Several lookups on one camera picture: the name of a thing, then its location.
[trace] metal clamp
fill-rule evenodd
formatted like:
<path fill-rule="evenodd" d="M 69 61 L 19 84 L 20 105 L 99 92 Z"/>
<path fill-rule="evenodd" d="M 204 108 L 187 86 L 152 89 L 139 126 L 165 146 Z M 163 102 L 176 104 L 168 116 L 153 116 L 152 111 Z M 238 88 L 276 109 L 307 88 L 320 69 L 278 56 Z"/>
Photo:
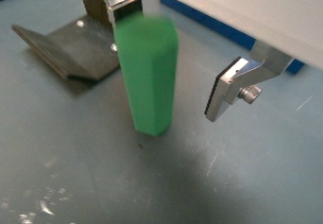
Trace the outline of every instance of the metal clamp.
<path fill-rule="evenodd" d="M 236 58 L 216 78 L 205 108 L 205 117 L 216 121 L 228 106 L 239 98 L 251 104 L 262 89 L 255 85 L 279 76 L 294 58 L 263 42 L 256 41 L 251 50 L 251 59 Z"/>
<path fill-rule="evenodd" d="M 13 25 L 12 29 L 64 78 L 99 81 L 119 69 L 113 27 L 141 0 L 83 0 L 87 15 L 49 35 Z"/>

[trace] green hexagonal prism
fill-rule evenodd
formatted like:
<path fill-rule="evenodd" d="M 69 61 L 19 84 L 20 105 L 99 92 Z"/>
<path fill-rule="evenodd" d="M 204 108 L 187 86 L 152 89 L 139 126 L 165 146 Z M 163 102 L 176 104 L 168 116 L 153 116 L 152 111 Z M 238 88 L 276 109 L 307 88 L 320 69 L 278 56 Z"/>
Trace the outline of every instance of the green hexagonal prism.
<path fill-rule="evenodd" d="M 173 115 L 173 23 L 137 13 L 117 23 L 115 37 L 135 129 L 156 136 L 171 125 Z"/>

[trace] table surface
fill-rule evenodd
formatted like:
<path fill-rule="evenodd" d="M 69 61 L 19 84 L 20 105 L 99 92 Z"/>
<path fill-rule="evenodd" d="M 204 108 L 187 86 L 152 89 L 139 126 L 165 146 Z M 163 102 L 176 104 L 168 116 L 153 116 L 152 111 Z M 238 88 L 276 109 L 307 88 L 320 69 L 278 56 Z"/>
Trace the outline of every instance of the table surface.
<path fill-rule="evenodd" d="M 296 59 L 323 68 L 323 0 L 180 0 Z"/>
<path fill-rule="evenodd" d="M 49 33 L 81 0 L 1 1 L 0 222 L 320 223 L 323 72 L 264 82 L 255 104 L 211 123 L 216 74 L 248 52 L 156 1 L 180 50 L 173 124 L 155 138 L 133 130 L 121 71 L 65 81 L 11 30 Z"/>

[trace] blue edge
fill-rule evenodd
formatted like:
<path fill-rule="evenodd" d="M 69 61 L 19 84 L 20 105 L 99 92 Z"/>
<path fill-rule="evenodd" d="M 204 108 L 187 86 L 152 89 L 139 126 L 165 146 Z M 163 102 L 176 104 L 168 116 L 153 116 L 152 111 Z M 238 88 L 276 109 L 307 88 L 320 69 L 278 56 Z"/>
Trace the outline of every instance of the blue edge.
<path fill-rule="evenodd" d="M 215 30 L 221 36 L 227 37 L 235 43 L 238 43 L 248 50 L 251 50 L 255 43 L 255 39 L 250 37 L 247 34 L 244 34 L 243 32 L 240 32 L 238 29 L 221 23 L 215 18 L 205 15 L 196 9 L 188 7 L 177 0 L 160 0 L 160 3 L 168 6 L 169 8 L 175 9 L 177 12 L 184 14 L 196 22 L 207 26 L 211 30 Z M 291 72 L 292 74 L 296 74 L 303 66 L 304 66 L 304 62 L 302 62 L 300 60 L 294 60 L 287 68 L 287 71 Z"/>

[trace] screw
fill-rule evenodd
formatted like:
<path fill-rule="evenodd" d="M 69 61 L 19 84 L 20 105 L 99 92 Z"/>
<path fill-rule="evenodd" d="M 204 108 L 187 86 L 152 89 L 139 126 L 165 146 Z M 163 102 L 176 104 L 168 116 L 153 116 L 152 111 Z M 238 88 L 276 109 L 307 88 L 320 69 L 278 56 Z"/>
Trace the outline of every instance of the screw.
<path fill-rule="evenodd" d="M 76 25 L 77 25 L 77 27 L 84 27 L 84 21 L 79 20 L 79 21 L 76 22 Z"/>
<path fill-rule="evenodd" d="M 251 85 L 240 90 L 238 97 L 243 99 L 248 104 L 252 104 L 260 95 L 262 88 L 256 85 Z"/>
<path fill-rule="evenodd" d="M 113 43 L 113 44 L 111 45 L 111 51 L 112 51 L 113 53 L 117 52 L 117 45 L 116 45 L 116 43 Z"/>

